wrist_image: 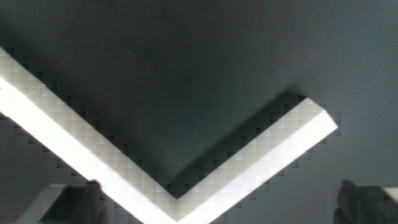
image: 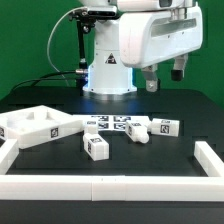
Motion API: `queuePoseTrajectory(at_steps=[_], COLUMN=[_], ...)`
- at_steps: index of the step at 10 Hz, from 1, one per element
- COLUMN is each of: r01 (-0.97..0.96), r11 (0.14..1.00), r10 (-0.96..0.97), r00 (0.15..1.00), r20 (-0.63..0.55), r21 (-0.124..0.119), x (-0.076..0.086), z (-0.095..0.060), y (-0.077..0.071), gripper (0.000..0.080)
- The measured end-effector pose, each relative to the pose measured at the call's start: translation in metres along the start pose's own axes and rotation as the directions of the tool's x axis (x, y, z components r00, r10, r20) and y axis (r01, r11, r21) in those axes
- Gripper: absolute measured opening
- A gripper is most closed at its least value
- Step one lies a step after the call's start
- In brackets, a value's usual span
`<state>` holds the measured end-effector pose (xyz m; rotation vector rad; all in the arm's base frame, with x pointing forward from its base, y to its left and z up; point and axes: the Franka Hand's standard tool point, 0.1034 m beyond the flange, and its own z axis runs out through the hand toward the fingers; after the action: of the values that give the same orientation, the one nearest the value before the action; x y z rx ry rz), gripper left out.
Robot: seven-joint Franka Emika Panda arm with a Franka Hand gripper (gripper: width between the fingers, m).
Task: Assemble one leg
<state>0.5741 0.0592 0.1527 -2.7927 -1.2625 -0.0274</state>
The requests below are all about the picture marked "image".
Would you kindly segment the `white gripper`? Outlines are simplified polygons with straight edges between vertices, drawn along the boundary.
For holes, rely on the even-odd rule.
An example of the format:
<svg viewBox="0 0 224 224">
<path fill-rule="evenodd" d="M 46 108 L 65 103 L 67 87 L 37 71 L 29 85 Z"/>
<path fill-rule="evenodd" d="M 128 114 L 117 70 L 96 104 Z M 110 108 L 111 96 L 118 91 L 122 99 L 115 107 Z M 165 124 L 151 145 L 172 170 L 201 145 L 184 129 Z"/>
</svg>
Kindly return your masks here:
<svg viewBox="0 0 224 224">
<path fill-rule="evenodd" d="M 181 81 L 187 53 L 202 45 L 203 20 L 198 4 L 119 3 L 118 9 L 122 12 L 119 50 L 123 64 L 143 68 L 146 90 L 157 91 L 156 64 L 175 58 L 171 79 Z"/>
</svg>

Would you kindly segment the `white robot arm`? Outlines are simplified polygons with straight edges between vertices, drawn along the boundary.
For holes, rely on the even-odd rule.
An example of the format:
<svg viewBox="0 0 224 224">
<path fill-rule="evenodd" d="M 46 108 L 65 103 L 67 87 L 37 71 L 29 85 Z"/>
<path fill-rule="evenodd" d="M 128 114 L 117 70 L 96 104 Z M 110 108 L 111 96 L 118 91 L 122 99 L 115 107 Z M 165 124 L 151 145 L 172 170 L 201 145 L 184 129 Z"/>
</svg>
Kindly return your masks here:
<svg viewBox="0 0 224 224">
<path fill-rule="evenodd" d="M 117 100 L 133 95 L 133 70 L 142 71 L 146 89 L 159 88 L 157 65 L 172 59 L 171 79 L 180 81 L 188 54 L 203 39 L 202 11 L 196 0 L 79 0 L 84 18 L 95 25 L 94 59 L 86 95 Z"/>
</svg>

